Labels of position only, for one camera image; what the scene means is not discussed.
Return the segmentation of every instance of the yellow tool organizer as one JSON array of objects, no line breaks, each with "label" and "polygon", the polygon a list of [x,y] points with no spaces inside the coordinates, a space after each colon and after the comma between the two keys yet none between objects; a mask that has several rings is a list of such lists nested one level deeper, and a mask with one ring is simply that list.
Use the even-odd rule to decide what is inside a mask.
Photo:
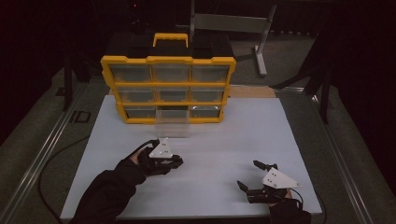
[{"label": "yellow tool organizer", "polygon": [[154,124],[172,110],[190,123],[221,122],[236,65],[228,38],[194,37],[191,46],[185,34],[139,38],[116,35],[101,60],[123,121]]}]

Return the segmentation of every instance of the transparent drawer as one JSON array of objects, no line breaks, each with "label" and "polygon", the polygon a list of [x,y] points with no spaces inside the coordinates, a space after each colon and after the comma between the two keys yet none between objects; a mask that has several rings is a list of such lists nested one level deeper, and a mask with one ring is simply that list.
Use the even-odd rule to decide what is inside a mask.
[{"label": "transparent drawer", "polygon": [[156,87],[155,97],[162,102],[184,102],[188,100],[188,87]]},{"label": "transparent drawer", "polygon": [[146,64],[111,64],[110,70],[116,82],[150,82]]},{"label": "transparent drawer", "polygon": [[192,118],[218,118],[220,106],[193,105],[190,107]]},{"label": "transparent drawer", "polygon": [[193,65],[191,69],[192,82],[225,82],[228,65]]},{"label": "transparent drawer", "polygon": [[119,87],[118,92],[123,103],[146,103],[154,101],[151,87]]},{"label": "transparent drawer", "polygon": [[155,106],[125,106],[129,119],[155,119]]},{"label": "transparent drawer", "polygon": [[158,106],[155,118],[158,137],[188,137],[189,125],[187,106]]},{"label": "transparent drawer", "polygon": [[190,66],[187,64],[158,63],[152,65],[152,74],[157,82],[188,82]]},{"label": "transparent drawer", "polygon": [[221,102],[224,88],[191,87],[191,100],[194,102]]}]

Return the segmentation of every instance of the robotic hand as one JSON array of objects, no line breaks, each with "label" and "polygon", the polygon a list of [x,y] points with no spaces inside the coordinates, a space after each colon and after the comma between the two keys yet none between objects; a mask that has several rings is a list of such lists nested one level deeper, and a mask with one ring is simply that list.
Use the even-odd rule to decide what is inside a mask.
[{"label": "robotic hand", "polygon": [[250,203],[279,203],[285,200],[287,189],[301,186],[300,183],[279,172],[276,164],[267,165],[260,161],[253,163],[268,173],[262,180],[262,189],[249,189],[242,182],[236,181],[239,188],[246,193]]},{"label": "robotic hand", "polygon": [[183,160],[178,155],[171,153],[168,138],[149,140],[138,147],[127,158],[133,156],[140,149],[142,151],[138,155],[137,160],[145,175],[166,175],[171,169],[176,169],[183,164]]}]

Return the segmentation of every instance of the yellow handle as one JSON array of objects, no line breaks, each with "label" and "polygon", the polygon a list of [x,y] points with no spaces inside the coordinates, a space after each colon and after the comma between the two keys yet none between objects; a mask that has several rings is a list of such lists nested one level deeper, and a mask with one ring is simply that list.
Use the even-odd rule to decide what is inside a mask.
[{"label": "yellow handle", "polygon": [[189,37],[186,34],[165,34],[158,33],[154,36],[154,43],[152,43],[152,47],[155,47],[157,44],[157,40],[185,40],[186,48],[189,47]]}]

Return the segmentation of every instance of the black sleeve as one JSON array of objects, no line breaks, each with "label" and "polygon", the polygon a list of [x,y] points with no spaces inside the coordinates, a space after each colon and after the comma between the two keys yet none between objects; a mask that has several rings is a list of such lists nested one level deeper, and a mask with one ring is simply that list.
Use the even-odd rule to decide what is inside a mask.
[{"label": "black sleeve", "polygon": [[270,207],[272,224],[310,224],[311,214],[297,206],[294,200],[286,200]]},{"label": "black sleeve", "polygon": [[86,189],[69,224],[107,223],[116,218],[146,176],[133,161],[120,161],[114,170],[99,174]]}]

